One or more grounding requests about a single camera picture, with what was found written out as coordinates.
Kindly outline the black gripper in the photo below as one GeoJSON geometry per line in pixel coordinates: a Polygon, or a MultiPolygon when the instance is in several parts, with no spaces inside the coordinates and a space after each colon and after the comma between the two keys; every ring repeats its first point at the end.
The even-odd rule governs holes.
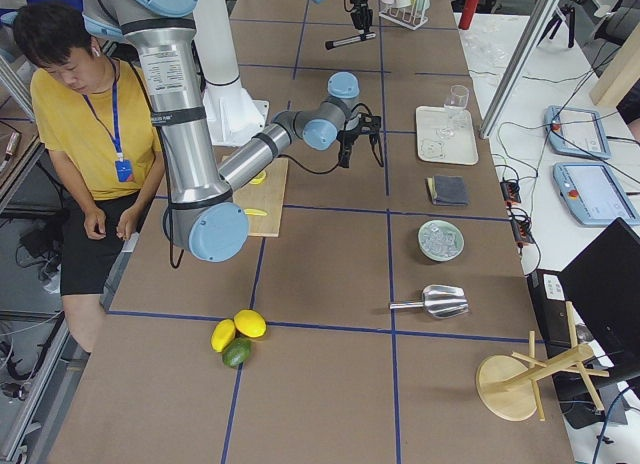
{"type": "Polygon", "coordinates": [[[361,33],[363,24],[363,33],[369,34],[372,26],[373,12],[369,8],[368,1],[353,3],[350,10],[350,17],[354,28],[361,33]]]}
{"type": "Polygon", "coordinates": [[[337,141],[340,144],[338,165],[342,168],[350,167],[352,146],[359,136],[359,120],[360,115],[356,114],[349,119],[338,132],[337,141]]]}

